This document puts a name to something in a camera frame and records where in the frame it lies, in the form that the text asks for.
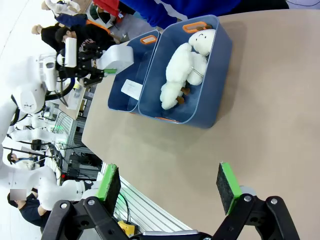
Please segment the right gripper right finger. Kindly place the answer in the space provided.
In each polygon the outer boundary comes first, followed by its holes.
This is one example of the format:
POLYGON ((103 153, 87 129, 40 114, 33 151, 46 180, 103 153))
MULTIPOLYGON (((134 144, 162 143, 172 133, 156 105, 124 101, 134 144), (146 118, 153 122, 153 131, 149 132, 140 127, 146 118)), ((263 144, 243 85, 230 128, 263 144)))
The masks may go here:
POLYGON ((244 226, 255 227, 262 240, 300 239, 284 200, 279 196, 261 200, 243 192, 229 163, 219 164, 216 186, 226 217, 213 240, 236 240, 244 226))

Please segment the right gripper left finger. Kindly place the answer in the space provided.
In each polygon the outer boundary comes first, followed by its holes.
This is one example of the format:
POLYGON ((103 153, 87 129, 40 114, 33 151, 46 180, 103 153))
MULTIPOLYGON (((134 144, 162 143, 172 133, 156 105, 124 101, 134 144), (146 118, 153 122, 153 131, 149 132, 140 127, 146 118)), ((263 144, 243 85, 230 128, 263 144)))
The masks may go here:
POLYGON ((114 219, 121 189, 119 168, 109 164, 98 188, 88 189, 79 199, 64 190, 53 205, 42 232, 43 240, 79 240, 87 229, 95 229, 102 240, 128 240, 114 219))

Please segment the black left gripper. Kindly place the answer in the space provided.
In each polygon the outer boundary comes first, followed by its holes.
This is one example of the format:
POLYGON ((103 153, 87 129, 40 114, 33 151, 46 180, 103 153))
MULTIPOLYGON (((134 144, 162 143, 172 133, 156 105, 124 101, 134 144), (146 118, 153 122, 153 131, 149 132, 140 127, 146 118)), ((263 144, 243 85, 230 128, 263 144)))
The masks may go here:
POLYGON ((99 84, 104 77, 117 73, 115 68, 97 68, 96 60, 102 56, 102 52, 94 51, 93 48, 77 53, 75 67, 67 66, 65 56, 65 49, 61 49, 56 58, 56 70, 59 78, 83 78, 84 87, 99 84))

